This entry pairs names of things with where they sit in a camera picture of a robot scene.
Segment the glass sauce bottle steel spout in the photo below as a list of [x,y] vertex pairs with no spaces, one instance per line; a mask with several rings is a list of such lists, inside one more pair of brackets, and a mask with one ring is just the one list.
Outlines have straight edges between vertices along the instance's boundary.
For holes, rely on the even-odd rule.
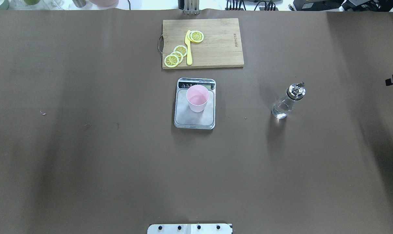
[[284,119],[292,111],[295,103],[306,95],[305,83],[291,84],[284,96],[278,99],[271,109],[272,115],[277,119]]

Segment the pink plastic cup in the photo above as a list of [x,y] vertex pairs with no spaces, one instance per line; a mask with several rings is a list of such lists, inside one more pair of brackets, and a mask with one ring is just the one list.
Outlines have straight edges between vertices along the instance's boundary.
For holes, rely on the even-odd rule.
[[205,86],[194,85],[187,90],[186,98],[193,112],[201,112],[208,103],[210,93]]

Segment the digital kitchen scale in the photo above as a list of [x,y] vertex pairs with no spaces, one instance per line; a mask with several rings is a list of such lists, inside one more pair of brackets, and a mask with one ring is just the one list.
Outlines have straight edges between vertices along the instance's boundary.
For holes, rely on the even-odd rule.
[[213,79],[177,80],[174,126],[213,129],[216,124],[216,82]]

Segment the green plastic cup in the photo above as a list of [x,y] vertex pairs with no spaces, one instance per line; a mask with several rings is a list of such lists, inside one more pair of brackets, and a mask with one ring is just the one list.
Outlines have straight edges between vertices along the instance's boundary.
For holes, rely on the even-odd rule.
[[40,0],[23,0],[26,5],[34,6],[40,2]]

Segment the lemon slice top pair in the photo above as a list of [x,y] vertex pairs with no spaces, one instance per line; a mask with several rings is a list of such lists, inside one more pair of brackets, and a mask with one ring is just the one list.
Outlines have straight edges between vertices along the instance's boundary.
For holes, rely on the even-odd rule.
[[197,43],[201,43],[205,36],[201,31],[194,31],[191,35],[192,39],[195,40]]

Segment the lemon slice under pair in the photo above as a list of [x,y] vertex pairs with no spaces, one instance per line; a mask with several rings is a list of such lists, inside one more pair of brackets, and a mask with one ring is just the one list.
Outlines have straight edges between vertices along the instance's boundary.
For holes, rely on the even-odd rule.
[[188,31],[188,32],[187,32],[187,38],[188,38],[188,40],[189,40],[190,42],[197,43],[197,42],[196,42],[195,40],[193,40],[192,37],[191,37],[191,35],[192,35],[193,32],[194,32],[194,31]]

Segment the yellow plastic knife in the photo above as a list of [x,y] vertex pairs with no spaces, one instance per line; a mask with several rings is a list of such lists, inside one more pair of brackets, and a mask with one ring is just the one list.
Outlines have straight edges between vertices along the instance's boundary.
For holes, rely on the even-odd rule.
[[189,39],[190,35],[190,30],[187,31],[185,34],[184,42],[185,45],[187,46],[187,55],[186,55],[186,63],[187,65],[192,65],[192,53],[191,53],[191,41]]

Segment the lemon slice middle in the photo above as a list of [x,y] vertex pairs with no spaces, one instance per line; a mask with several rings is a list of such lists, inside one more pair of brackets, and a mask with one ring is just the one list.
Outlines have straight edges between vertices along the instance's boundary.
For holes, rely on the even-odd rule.
[[181,64],[181,62],[183,61],[183,54],[181,53],[181,52],[179,52],[179,51],[173,51],[172,53],[171,53],[171,55],[175,55],[175,56],[177,56],[177,58],[178,58],[178,65],[179,64]]

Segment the lemon slice near knife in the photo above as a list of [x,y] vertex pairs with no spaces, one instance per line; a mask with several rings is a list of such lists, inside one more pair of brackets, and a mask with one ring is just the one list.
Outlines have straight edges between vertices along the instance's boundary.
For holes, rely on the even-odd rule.
[[182,54],[182,56],[186,56],[187,55],[187,47],[184,45],[178,45],[174,48],[173,52],[180,52]]

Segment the lemon slice far end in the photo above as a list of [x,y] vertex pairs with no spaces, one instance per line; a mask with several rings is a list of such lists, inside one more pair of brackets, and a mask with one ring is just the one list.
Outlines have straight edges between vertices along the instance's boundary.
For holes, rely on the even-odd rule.
[[175,54],[169,54],[164,58],[164,65],[167,68],[175,68],[178,66],[180,58]]

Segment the pink bowl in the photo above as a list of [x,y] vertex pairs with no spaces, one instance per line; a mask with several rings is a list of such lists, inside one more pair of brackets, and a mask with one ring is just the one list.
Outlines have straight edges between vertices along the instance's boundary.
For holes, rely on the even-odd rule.
[[109,7],[118,4],[119,0],[90,0],[90,2],[99,7]]

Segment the black thermos bottle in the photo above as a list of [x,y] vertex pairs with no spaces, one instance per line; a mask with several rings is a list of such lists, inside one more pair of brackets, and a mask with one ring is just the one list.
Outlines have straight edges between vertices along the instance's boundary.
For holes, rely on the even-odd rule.
[[72,0],[72,2],[76,8],[83,8],[87,4],[86,0]]

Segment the aluminium frame post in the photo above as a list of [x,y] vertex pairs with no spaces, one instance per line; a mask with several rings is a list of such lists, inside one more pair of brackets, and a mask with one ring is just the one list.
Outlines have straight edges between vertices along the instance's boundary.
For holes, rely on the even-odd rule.
[[199,15],[200,1],[199,0],[179,0],[178,6],[183,9],[185,15]]

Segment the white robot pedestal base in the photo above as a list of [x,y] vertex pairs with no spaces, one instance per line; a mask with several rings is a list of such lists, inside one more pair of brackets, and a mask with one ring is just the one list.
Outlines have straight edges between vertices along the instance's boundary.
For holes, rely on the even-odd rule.
[[153,224],[147,234],[233,234],[232,224],[194,223],[194,224]]

